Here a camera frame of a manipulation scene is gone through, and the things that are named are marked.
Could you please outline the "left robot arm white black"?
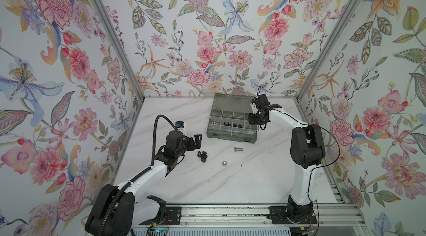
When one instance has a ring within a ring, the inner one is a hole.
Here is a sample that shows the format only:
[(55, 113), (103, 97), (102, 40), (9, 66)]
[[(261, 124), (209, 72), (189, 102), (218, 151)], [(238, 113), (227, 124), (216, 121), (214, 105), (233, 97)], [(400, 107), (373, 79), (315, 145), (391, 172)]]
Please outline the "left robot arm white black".
[(154, 155), (154, 164), (117, 186), (105, 185), (95, 200), (85, 224), (92, 236), (126, 236), (145, 222), (164, 219), (166, 203), (148, 195), (148, 190), (164, 179), (183, 160), (187, 151), (201, 148), (203, 136), (188, 137), (182, 130), (171, 131), (166, 143)]

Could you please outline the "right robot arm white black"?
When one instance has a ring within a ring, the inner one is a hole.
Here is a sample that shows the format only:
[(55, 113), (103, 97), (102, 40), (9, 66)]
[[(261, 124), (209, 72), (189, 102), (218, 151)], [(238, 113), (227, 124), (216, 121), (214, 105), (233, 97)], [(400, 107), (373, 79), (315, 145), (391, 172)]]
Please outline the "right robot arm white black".
[(325, 158), (325, 145), (321, 127), (309, 125), (287, 113), (280, 105), (271, 104), (265, 94), (251, 101), (249, 124), (265, 128), (270, 122), (291, 135), (290, 156), (295, 164), (294, 187), (288, 197), (285, 218), (291, 223), (301, 223), (314, 214), (311, 187), (316, 169)]

